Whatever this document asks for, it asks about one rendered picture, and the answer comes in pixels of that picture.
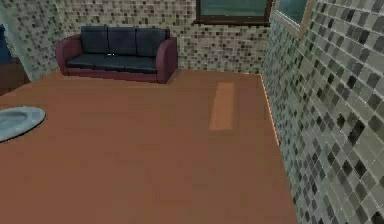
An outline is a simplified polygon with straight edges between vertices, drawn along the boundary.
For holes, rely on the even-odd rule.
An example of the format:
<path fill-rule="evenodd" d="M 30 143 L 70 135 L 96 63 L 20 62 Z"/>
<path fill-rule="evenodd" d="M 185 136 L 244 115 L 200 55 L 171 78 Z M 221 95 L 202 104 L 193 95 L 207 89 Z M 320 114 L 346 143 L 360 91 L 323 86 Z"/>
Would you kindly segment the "dark brown cabinet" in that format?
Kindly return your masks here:
<path fill-rule="evenodd" d="M 30 82 L 19 59 L 0 64 L 0 96 Z"/>

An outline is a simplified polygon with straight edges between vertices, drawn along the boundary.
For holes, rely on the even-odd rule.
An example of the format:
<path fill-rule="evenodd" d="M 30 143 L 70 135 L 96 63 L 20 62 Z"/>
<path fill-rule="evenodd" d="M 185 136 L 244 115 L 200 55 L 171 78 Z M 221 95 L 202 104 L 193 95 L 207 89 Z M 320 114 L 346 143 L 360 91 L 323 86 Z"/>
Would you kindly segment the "maroon sofa with dark cushions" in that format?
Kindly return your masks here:
<path fill-rule="evenodd" d="M 55 54 L 64 76 L 165 84 L 178 69 L 177 39 L 164 28 L 83 26 Z"/>

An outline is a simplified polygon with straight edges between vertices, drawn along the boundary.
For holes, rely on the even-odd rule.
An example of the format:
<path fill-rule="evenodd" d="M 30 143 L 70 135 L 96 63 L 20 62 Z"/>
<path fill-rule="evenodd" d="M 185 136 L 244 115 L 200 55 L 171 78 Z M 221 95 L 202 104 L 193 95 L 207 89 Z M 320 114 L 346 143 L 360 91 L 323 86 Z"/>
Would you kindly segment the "pale blue round rug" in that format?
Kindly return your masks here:
<path fill-rule="evenodd" d="M 41 124 L 45 117 L 44 110 L 32 106 L 0 110 L 0 143 L 31 131 Z"/>

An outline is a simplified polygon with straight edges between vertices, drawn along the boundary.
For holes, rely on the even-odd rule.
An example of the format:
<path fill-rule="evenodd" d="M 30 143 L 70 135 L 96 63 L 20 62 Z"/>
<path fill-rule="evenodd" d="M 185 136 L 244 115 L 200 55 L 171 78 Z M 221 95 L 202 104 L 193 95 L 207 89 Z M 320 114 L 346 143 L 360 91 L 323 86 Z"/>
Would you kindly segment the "blue object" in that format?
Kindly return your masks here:
<path fill-rule="evenodd" d="M 0 64 L 11 60 L 12 56 L 5 39 L 5 27 L 3 24 L 0 24 Z"/>

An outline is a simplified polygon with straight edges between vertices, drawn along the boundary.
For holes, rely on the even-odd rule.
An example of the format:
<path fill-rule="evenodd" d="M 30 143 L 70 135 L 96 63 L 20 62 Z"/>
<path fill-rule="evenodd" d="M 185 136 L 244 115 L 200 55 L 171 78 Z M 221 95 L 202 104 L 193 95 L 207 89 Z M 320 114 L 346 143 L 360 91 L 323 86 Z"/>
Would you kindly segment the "pale framed window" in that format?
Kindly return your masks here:
<path fill-rule="evenodd" d="M 308 28 L 316 0 L 277 0 L 273 18 L 297 38 Z"/>

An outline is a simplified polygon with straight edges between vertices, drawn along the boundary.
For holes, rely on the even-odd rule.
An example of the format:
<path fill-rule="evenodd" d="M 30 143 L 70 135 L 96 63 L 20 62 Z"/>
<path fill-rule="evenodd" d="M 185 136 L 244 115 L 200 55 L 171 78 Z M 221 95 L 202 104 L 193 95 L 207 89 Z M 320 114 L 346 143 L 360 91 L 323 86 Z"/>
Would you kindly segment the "dark brown framed window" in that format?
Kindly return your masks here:
<path fill-rule="evenodd" d="M 268 26 L 273 0 L 196 0 L 194 24 Z"/>

